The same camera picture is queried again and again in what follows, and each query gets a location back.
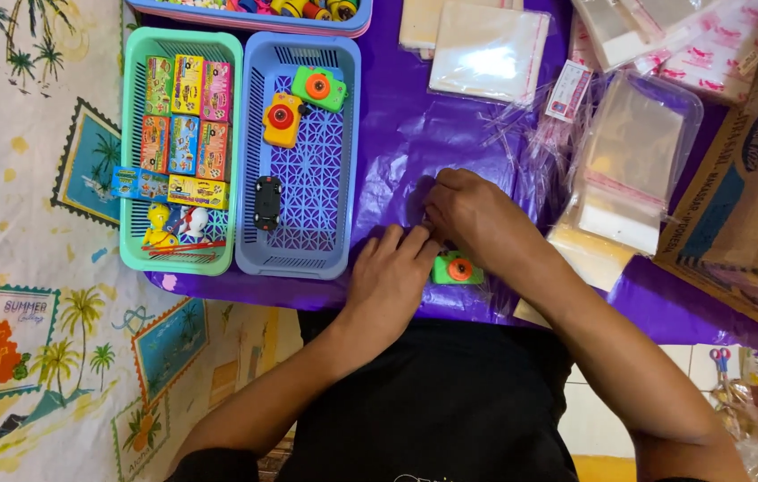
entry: hand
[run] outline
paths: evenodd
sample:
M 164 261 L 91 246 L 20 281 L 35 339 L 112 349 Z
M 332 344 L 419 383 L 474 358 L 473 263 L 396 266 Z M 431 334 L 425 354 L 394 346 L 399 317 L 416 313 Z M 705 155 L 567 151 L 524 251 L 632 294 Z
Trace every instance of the hand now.
M 468 169 L 442 169 L 425 200 L 429 220 L 475 265 L 507 280 L 554 248 L 498 186 Z
M 421 302 L 439 249 L 427 227 L 415 226 L 404 238 L 403 228 L 392 224 L 381 241 L 371 238 L 358 255 L 346 307 L 333 326 L 347 333 L 347 349 L 352 348 L 360 365 L 403 334 Z

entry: yellow toy bird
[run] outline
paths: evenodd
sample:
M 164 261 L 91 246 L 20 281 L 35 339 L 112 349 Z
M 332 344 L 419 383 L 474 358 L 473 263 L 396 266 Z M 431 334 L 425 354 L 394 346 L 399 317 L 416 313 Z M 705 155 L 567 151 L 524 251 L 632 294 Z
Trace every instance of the yellow toy bird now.
M 168 206 L 162 203 L 150 204 L 150 208 L 147 211 L 147 219 L 150 220 L 150 227 L 147 228 L 147 232 L 142 239 L 142 245 L 152 245 L 157 248 L 166 246 L 179 245 L 179 240 L 173 234 L 165 232 L 163 227 L 167 222 L 168 216 L 170 216 L 171 210 Z

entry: yellow toy box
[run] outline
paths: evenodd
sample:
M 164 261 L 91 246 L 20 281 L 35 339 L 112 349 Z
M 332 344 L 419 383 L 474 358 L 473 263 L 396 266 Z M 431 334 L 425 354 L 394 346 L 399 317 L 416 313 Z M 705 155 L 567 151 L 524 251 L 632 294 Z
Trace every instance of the yellow toy box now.
M 171 174 L 167 186 L 169 203 L 201 208 L 227 209 L 228 185 L 222 181 Z
M 272 104 L 263 113 L 263 140 L 279 148 L 296 147 L 296 136 L 302 115 L 308 113 L 307 106 L 301 99 L 288 93 L 276 93 Z
M 178 55 L 174 61 L 171 112 L 201 115 L 203 57 Z

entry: scissors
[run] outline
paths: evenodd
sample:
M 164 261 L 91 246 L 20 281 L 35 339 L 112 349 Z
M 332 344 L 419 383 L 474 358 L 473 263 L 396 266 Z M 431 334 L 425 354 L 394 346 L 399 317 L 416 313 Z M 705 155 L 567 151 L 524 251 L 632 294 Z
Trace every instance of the scissors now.
M 709 357 L 715 362 L 718 372 L 718 382 L 724 385 L 727 395 L 730 395 L 730 383 L 727 378 L 727 362 L 730 360 L 730 350 L 727 348 L 713 348 L 709 351 Z

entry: green plastic basket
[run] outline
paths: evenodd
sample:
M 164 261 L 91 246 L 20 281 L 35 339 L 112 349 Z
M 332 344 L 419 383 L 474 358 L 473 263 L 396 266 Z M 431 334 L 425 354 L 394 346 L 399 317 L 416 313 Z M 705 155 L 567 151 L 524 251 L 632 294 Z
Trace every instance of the green plastic basket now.
M 147 88 L 146 60 L 149 55 L 174 57 L 177 54 L 199 55 L 206 60 L 229 62 L 233 66 L 233 120 L 232 132 L 239 132 L 239 114 L 242 112 L 242 45 L 229 33 L 205 33 L 165 28 L 138 28 L 126 44 L 125 73 L 123 80 L 123 142 L 120 165 L 140 165 L 141 122 L 144 112 L 144 93 Z M 233 136 L 228 153 L 231 162 L 229 208 L 225 227 L 225 246 L 194 251 L 198 254 L 214 253 L 212 261 L 184 258 L 179 255 L 150 257 L 142 249 L 141 241 L 150 225 L 147 219 L 149 201 L 120 200 L 120 258 L 126 266 L 141 271 L 170 273 L 222 274 L 233 260 L 233 231 L 237 205 L 237 151 L 238 136 Z

